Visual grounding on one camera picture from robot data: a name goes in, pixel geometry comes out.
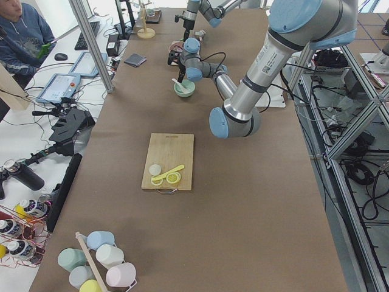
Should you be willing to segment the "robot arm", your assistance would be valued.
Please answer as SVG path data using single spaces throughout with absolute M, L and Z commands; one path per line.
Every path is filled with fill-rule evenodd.
M 224 98 L 222 106 L 213 108 L 209 115 L 210 130 L 220 139 L 247 137 L 258 131 L 261 117 L 256 104 L 292 54 L 306 46 L 312 50 L 344 46 L 357 32 L 357 1 L 274 1 L 264 44 L 240 84 L 235 85 L 223 64 L 201 60 L 200 42 L 189 34 L 198 13 L 216 27 L 238 4 L 225 1 L 213 8 L 208 1 L 188 1 L 187 8 L 174 19 L 182 19 L 185 29 L 177 60 L 179 79 L 198 82 L 210 78 Z
M 183 20 L 184 35 L 183 41 L 186 41 L 192 30 L 194 30 L 196 18 L 200 13 L 208 23 L 213 27 L 220 25 L 222 19 L 228 14 L 228 12 L 237 8 L 244 1 L 224 1 L 217 7 L 213 7 L 210 1 L 194 0 L 188 1 L 186 9 L 183 10 L 181 15 L 175 15 L 174 22 L 178 23 L 180 19 Z

